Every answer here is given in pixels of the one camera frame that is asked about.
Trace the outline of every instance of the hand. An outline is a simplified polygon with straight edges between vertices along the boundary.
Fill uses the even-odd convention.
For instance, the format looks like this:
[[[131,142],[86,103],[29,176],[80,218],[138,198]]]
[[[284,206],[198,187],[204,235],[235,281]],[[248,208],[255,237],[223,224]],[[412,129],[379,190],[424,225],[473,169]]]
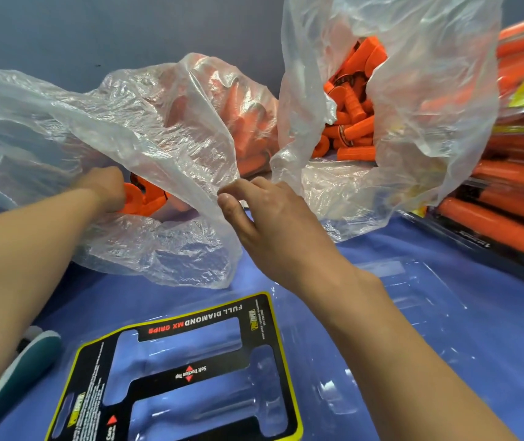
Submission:
[[[72,188],[94,192],[102,213],[117,212],[125,205],[123,173],[117,167],[91,169],[87,174],[79,177]]]
[[[337,250],[305,200],[284,182],[238,179],[217,192],[223,215],[258,268],[295,294],[358,271]],[[254,222],[239,201],[246,200]]]

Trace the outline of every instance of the crumpled plastic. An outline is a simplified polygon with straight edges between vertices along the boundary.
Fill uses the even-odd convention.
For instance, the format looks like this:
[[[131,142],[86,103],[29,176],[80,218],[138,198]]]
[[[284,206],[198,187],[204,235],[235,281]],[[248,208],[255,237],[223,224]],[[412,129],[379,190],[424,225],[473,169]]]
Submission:
[[[85,94],[0,70],[0,208],[52,196],[90,168],[117,163],[195,210],[163,223],[105,216],[74,260],[163,285],[226,288],[241,245],[217,190],[240,176],[244,160],[263,154],[268,166],[279,149],[277,106],[268,88],[199,54],[115,71]]]
[[[470,175],[498,114],[501,3],[285,0],[273,181],[303,194],[334,240],[381,228],[395,210],[435,205]],[[323,84],[358,37],[373,35],[388,55],[367,85],[378,167],[310,163],[335,120]]]

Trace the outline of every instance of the yellow border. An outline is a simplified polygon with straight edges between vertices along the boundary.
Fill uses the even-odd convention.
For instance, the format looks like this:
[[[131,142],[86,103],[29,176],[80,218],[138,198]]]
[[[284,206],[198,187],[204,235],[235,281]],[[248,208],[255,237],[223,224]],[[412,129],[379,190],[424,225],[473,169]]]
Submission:
[[[245,299],[251,299],[252,297],[259,296],[260,294],[264,294],[264,295],[266,295],[268,297],[268,304],[270,305],[270,313],[272,314],[272,320],[274,321],[274,329],[276,331],[277,340],[279,341],[280,355],[283,358],[284,371],[287,374],[288,389],[291,392],[291,398],[293,400],[293,406],[294,406],[294,409],[295,409],[295,415],[297,417],[297,430],[296,430],[296,432],[293,433],[290,436],[287,436],[287,437],[284,437],[284,438],[279,438],[276,441],[299,441],[302,438],[302,432],[303,432],[302,421],[301,421],[301,414],[299,413],[299,409],[298,409],[298,405],[297,405],[297,397],[295,396],[295,391],[293,389],[293,381],[291,380],[291,374],[288,371],[287,358],[284,355],[284,348],[283,348],[282,338],[280,337],[279,326],[278,326],[278,324],[276,322],[276,316],[274,314],[274,307],[272,305],[272,297],[270,296],[270,294],[267,291],[260,291],[260,292],[257,292],[255,294],[249,295],[249,296],[245,296],[245,297],[241,297],[241,298],[236,299],[236,300],[232,300],[231,302],[216,304],[215,306],[211,306],[209,308],[201,309],[199,311],[194,311],[194,312],[187,313],[187,314],[181,314],[180,316],[174,316],[174,317],[170,317],[170,318],[167,318],[167,319],[163,318],[161,320],[151,320],[149,322],[134,323],[132,325],[123,326],[123,327],[121,327],[119,329],[116,329],[115,331],[111,331],[111,333],[109,333],[109,334],[105,334],[104,336],[101,336],[98,339],[95,339],[94,341],[89,341],[89,342],[83,343],[80,346],[80,348],[78,348],[78,350],[76,351],[75,360],[72,363],[72,367],[70,368],[70,373],[68,374],[68,379],[66,379],[66,385],[64,385],[64,390],[62,391],[62,395],[60,396],[60,400],[58,401],[58,405],[56,406],[56,411],[54,412],[54,416],[52,417],[52,422],[50,422],[50,427],[47,430],[45,441],[49,441],[49,439],[50,439],[50,435],[51,435],[51,432],[52,432],[52,427],[54,426],[54,422],[56,422],[56,418],[58,417],[58,413],[60,411],[61,404],[63,403],[64,396],[66,395],[66,390],[68,388],[68,384],[70,383],[70,379],[72,378],[72,373],[75,370],[76,361],[78,360],[78,355],[80,354],[80,351],[82,350],[82,348],[84,348],[84,347],[86,347],[88,345],[91,345],[93,343],[96,343],[98,341],[102,341],[103,339],[106,339],[107,337],[112,336],[115,333],[119,333],[119,331],[125,331],[127,329],[137,328],[139,326],[154,325],[156,323],[168,322],[169,320],[175,320],[175,319],[179,319],[179,318],[185,318],[185,317],[192,316],[192,315],[195,315],[195,314],[199,314],[199,313],[202,313],[202,312],[210,311],[210,310],[215,309],[215,308],[220,308],[222,306],[227,306],[227,305],[232,304],[232,303],[241,302],[242,300],[245,300]]]

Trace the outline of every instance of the blue wall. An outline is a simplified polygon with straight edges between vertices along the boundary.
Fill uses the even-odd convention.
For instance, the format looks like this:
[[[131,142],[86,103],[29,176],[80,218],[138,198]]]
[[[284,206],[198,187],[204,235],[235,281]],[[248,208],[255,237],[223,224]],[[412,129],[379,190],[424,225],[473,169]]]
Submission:
[[[283,0],[0,0],[0,68],[75,91],[109,71],[214,55],[278,94]],[[506,0],[506,25],[524,0]]]

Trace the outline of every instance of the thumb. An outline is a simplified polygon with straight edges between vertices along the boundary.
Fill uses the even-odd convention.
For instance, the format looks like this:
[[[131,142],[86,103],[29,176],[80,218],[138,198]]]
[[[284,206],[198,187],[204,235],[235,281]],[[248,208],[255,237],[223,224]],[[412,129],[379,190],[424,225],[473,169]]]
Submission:
[[[217,204],[242,243],[244,243],[244,238],[251,240],[257,235],[254,223],[245,214],[244,208],[235,197],[229,193],[221,193],[217,197]]]

